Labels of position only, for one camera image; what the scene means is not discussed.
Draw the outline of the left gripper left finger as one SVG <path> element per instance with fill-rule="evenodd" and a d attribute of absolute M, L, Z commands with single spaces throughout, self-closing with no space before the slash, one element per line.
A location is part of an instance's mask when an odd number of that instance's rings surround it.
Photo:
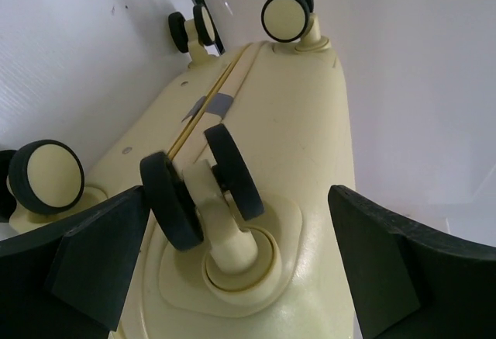
<path fill-rule="evenodd" d="M 107 338 L 150 215 L 140 186 L 1 242 L 3 338 Z"/>

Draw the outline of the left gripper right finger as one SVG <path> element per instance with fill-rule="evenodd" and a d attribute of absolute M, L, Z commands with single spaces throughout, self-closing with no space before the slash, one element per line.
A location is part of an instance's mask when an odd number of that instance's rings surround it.
<path fill-rule="evenodd" d="M 328 194 L 364 338 L 493 338 L 495 249 L 435 230 L 344 185 Z"/>

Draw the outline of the yellow hard-shell suitcase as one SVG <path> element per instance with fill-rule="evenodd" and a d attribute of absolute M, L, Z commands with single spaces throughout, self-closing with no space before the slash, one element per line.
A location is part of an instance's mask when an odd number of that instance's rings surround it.
<path fill-rule="evenodd" d="M 107 338 L 350 338 L 354 308 L 329 211 L 354 186 L 343 67 L 314 0 L 266 0 L 268 40 L 215 56 L 198 4 L 168 17 L 185 72 L 91 168 L 58 140 L 1 153 L 15 236 L 140 186 L 150 208 Z"/>

